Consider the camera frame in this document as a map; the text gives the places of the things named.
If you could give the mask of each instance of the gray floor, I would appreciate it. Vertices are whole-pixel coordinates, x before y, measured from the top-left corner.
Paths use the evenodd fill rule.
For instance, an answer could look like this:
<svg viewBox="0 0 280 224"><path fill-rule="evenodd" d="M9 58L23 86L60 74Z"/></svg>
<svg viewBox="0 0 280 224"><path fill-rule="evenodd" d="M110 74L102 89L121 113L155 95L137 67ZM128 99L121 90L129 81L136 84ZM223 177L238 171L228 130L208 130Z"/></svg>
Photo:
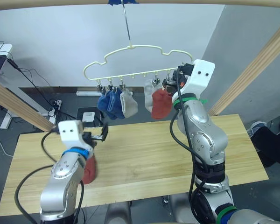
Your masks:
<svg viewBox="0 0 280 224"><path fill-rule="evenodd" d="M45 102L33 96L40 104L46 107ZM79 107L95 106L97 97L77 97L75 94L56 94L54 96L47 96L47 98L54 97L63 101L61 110L76 116ZM109 125L122 125L131 123L141 123L155 121L151 118L151 114L144 107L143 94L135 94L135 100L139 104L138 116L133 116L124 120L108 121ZM0 124L5 116L5 113L0 111ZM278 132L278 123L280 118L273 120L271 128L274 132ZM35 132L31 124L27 122L14 123L12 122L10 128L7 130L0 130L0 141L2 142L7 153L13 154L19 134ZM3 154L0 149L0 197L2 195L3 187L6 181L7 173L11 163L11 158ZM232 194L235 204L238 208L249 208L270 216L274 219L280 220L280 164L266 168L270 180L262 182L254 182L249 184L232 186ZM95 206L85 208L87 223L103 223L107 205ZM170 222L173 221L168 208L162 206L161 198L149 198L133 201L131 207L134 224L145 224L151 222ZM39 220L39 214L33 214ZM0 224L22 224L28 221L22 216L0 217ZM83 216L80 213L79 223L83 223Z"/></svg>

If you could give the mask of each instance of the blue sock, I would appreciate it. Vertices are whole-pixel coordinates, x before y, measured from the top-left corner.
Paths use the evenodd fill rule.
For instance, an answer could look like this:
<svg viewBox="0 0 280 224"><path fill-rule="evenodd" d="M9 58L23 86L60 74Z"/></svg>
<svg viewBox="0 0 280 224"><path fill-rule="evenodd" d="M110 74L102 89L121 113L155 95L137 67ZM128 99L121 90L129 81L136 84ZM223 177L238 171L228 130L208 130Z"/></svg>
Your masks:
<svg viewBox="0 0 280 224"><path fill-rule="evenodd" d="M100 98L98 99L98 109L101 112L105 112L111 120L115 120L117 117L114 114L108 112L108 110L107 110L109 101L111 100L110 96L111 96L110 91L107 92L106 96L104 96L104 95L100 96Z"/></svg>
<svg viewBox="0 0 280 224"><path fill-rule="evenodd" d="M114 114L117 118L119 119L124 119L125 116L123 115L122 112L122 107L121 107L121 100L120 100L120 94L122 91L117 88L116 92L110 91L111 92L111 99L109 101L108 105L108 112Z"/></svg>

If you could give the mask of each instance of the green band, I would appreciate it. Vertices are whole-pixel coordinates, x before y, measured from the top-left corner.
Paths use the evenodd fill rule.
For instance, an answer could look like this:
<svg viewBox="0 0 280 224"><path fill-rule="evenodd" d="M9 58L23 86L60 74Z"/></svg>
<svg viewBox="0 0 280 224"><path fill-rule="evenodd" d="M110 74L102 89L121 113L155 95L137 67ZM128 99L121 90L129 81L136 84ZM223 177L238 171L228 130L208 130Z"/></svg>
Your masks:
<svg viewBox="0 0 280 224"><path fill-rule="evenodd" d="M232 210L237 210L237 208L234 206L230 206L230 207L227 207L227 208L223 209L222 211L220 211L218 214L218 217L217 217L216 224L221 224L221 219L222 219L223 215L225 215L227 212L232 211Z"/></svg>
<svg viewBox="0 0 280 224"><path fill-rule="evenodd" d="M185 101L193 100L193 99L197 99L197 98L196 98L196 97L185 97L185 98L182 98L182 101L185 102ZM180 102L180 100L177 99L176 101L174 101L173 106L175 106L175 105L178 104L179 102Z"/></svg>

